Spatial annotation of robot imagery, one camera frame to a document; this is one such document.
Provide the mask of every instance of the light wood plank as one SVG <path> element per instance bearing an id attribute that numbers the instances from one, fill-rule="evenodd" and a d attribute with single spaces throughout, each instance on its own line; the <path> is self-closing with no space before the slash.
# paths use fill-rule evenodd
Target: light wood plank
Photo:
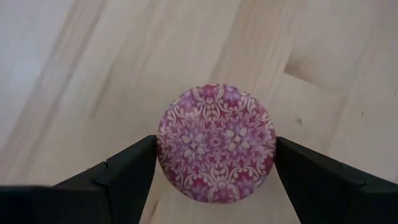
<path id="1" fill-rule="evenodd" d="M 75 1 L 30 98 L 0 152 L 2 182 L 25 182 L 105 1 Z"/>
<path id="2" fill-rule="evenodd" d="M 72 2 L 0 2 L 0 151 L 49 59 Z"/>
<path id="3" fill-rule="evenodd" d="M 307 1 L 243 1 L 210 77 L 266 103 L 282 74 L 307 11 Z"/>
<path id="4" fill-rule="evenodd" d="M 131 139 L 124 145 L 109 147 L 114 137 L 109 133 L 119 134 L 117 126 L 109 125 L 115 118 L 114 110 L 107 110 L 107 119 L 102 117 L 97 120 L 93 111 L 103 95 L 101 92 L 109 85 L 108 77 L 112 77 L 113 64 L 128 37 L 135 31 L 137 25 L 131 21 L 136 21 L 151 9 L 150 1 L 107 2 L 60 98 L 49 131 L 41 142 L 40 156 L 37 156 L 30 171 L 29 182 L 55 184 L 135 141 Z"/>
<path id="5" fill-rule="evenodd" d="M 344 95 L 285 73 L 269 104 L 269 114 L 279 136 L 325 153 L 344 105 Z"/>
<path id="6" fill-rule="evenodd" d="M 359 77 L 328 153 L 398 183 L 398 2 L 382 3 Z"/>
<path id="7" fill-rule="evenodd" d="M 358 76 L 379 1 L 311 0 L 285 72 L 348 93 Z"/>

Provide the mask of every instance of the wooden floor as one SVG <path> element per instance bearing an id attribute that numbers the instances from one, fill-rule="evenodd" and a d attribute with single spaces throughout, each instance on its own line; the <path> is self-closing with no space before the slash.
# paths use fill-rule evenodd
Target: wooden floor
<path id="1" fill-rule="evenodd" d="M 398 183 L 396 0 L 0 0 L 0 184 L 55 184 L 181 92 L 252 93 L 277 134 Z M 229 205 L 157 170 L 142 223 L 298 223 L 275 172 Z"/>

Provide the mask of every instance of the wooden surface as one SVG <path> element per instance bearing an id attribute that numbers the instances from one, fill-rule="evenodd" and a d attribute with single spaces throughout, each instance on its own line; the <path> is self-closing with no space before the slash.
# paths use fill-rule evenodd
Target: wooden surface
<path id="1" fill-rule="evenodd" d="M 156 132 L 204 83 L 277 134 L 398 183 L 395 0 L 0 0 L 0 184 L 56 184 Z M 210 205 L 157 169 L 142 223 L 298 223 L 273 169 Z"/>

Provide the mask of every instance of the pink patterned lid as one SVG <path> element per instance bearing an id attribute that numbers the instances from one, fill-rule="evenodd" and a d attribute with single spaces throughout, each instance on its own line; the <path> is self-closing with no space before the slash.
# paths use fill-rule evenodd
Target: pink patterned lid
<path id="1" fill-rule="evenodd" d="M 229 85 L 188 90 L 165 112 L 157 155 L 166 178 L 199 202 L 230 203 L 252 194 L 274 163 L 268 113 Z"/>

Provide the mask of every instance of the floral pattern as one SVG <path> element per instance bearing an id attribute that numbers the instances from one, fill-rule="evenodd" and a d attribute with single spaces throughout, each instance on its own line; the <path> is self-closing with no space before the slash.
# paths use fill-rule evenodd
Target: floral pattern
<path id="1" fill-rule="evenodd" d="M 165 112 L 157 153 L 166 178 L 199 202 L 230 203 L 266 179 L 276 136 L 267 111 L 229 85 L 193 88 Z"/>

